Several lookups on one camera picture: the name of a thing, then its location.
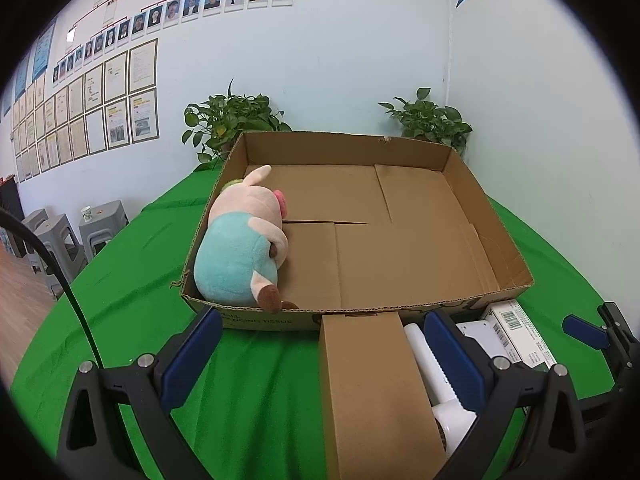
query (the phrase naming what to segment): brown plush hoof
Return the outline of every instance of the brown plush hoof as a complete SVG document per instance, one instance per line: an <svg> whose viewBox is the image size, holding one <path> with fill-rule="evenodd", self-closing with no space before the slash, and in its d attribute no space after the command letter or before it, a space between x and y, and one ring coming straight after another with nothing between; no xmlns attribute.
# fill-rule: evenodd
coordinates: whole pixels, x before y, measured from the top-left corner
<svg viewBox="0 0 640 480"><path fill-rule="evenodd" d="M265 312L276 314L282 308L282 300L280 299L280 291L275 285L267 285L258 292L258 306Z"/></svg>

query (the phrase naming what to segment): pink snout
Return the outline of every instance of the pink snout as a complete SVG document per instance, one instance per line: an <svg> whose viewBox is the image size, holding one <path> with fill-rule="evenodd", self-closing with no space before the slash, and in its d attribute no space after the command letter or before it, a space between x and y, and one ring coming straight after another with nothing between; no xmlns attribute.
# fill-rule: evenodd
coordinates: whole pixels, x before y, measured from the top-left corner
<svg viewBox="0 0 640 480"><path fill-rule="evenodd" d="M273 194L278 199L278 204L280 205L280 214L282 215L283 218L286 218L287 217L287 202L286 202L286 200L284 200L284 195L282 194L282 192L279 189L276 189L276 191L274 191Z"/></svg>

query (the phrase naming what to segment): stuffed toy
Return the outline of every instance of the stuffed toy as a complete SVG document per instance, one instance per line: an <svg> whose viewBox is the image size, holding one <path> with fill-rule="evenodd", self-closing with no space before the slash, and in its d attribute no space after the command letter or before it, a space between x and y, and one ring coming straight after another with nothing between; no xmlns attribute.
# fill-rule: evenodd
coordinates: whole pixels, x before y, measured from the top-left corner
<svg viewBox="0 0 640 480"><path fill-rule="evenodd" d="M209 211L207 232L193 266L198 290L207 301L259 306L271 312L297 306L282 301L278 269L289 245L282 231L287 214L283 194L258 186L271 172L261 166L244 180L223 187Z"/></svg>

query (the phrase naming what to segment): plush toy ear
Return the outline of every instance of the plush toy ear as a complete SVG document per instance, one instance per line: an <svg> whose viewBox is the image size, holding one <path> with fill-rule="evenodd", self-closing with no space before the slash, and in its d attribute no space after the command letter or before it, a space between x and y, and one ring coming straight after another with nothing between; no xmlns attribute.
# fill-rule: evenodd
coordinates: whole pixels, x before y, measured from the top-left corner
<svg viewBox="0 0 640 480"><path fill-rule="evenodd" d="M244 180L242 181L246 186L255 186L256 184L260 184L267 175L271 173L271 166L261 166L260 168L255 168L251 173L249 173Z"/></svg>

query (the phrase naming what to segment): plastic stool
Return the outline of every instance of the plastic stool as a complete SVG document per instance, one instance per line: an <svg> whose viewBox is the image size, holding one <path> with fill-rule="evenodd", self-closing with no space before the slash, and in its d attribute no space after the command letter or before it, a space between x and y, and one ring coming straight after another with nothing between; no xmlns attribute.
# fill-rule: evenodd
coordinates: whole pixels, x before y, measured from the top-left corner
<svg viewBox="0 0 640 480"><path fill-rule="evenodd" d="M71 283L80 274L87 261L84 256L84 247L78 243L66 215L62 214L45 220L38 226L34 234L44 244L49 254L56 259L66 280ZM56 284L60 286L53 275L53 270L45 266L44 262L41 265L41 268L45 269L47 286L51 289Z"/></svg>
<svg viewBox="0 0 640 480"><path fill-rule="evenodd" d="M29 229L29 231L34 233L38 226L47 219L49 219L49 217L44 209L36 209L36 211L27 216L22 223ZM36 253L36 251L33 250L33 247L28 243L25 242L24 246L27 249L27 258L31 264L31 269L33 269L33 272L40 272L42 270L42 263L38 253Z"/></svg>
<svg viewBox="0 0 640 480"><path fill-rule="evenodd" d="M92 207L91 216L78 224L89 261L129 223L120 200Z"/></svg>

